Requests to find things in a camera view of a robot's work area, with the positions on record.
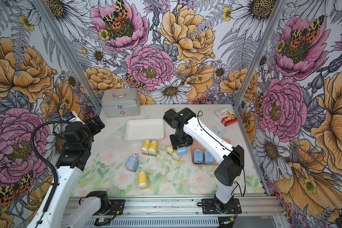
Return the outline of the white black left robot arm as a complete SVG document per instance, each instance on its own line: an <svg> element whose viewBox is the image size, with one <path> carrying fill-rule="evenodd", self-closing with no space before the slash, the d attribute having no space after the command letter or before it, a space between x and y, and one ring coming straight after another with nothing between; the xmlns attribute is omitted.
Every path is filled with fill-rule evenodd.
<svg viewBox="0 0 342 228"><path fill-rule="evenodd" d="M47 125L57 123L58 121L50 121L40 124L30 137L34 154L50 168L53 174L53 182L37 214L28 225L30 228L81 228L94 214L105 214L110 210L106 191L94 191L81 199L79 207L63 219L71 192L91 155L94 136L104 129L105 124L99 116L94 116L90 122L84 124L74 114L67 113L65 119L60 121L61 124L66 125L63 133L66 143L56 165L53 165L37 150L39 146L37 132Z"/></svg>

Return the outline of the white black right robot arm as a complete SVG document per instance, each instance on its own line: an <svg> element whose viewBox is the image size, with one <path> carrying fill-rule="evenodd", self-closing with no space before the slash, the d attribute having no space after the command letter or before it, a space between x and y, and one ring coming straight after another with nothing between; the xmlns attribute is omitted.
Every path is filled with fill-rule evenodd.
<svg viewBox="0 0 342 228"><path fill-rule="evenodd" d="M200 120L201 113L199 111L195 114L189 108L179 112L169 109L163 120L175 130L175 133L170 135L174 150L188 148L196 140L217 162L218 167L214 175L218 180L218 188L214 195L213 208L224 214L233 206L238 177L245 174L244 149L239 145L233 146L214 134Z"/></svg>

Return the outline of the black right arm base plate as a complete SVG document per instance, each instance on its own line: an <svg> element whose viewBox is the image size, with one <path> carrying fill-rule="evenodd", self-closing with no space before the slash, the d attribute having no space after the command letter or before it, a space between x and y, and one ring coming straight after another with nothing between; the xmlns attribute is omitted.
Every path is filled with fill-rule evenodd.
<svg viewBox="0 0 342 228"><path fill-rule="evenodd" d="M232 197L229 202L223 204L217 198L207 198L202 199L197 203L198 207L202 208L203 214L241 214L242 209L239 202L239 199Z"/></svg>

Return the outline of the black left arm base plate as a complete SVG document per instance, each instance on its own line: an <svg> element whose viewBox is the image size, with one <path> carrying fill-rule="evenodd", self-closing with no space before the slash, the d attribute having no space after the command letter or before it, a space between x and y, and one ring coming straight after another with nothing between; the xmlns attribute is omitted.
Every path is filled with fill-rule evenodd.
<svg viewBox="0 0 342 228"><path fill-rule="evenodd" d="M124 204L125 204L124 199L110 199L109 208L107 209L107 211L104 213L96 212L94 216L110 216L111 217L114 215L117 215L117 216L123 215Z"/></svg>

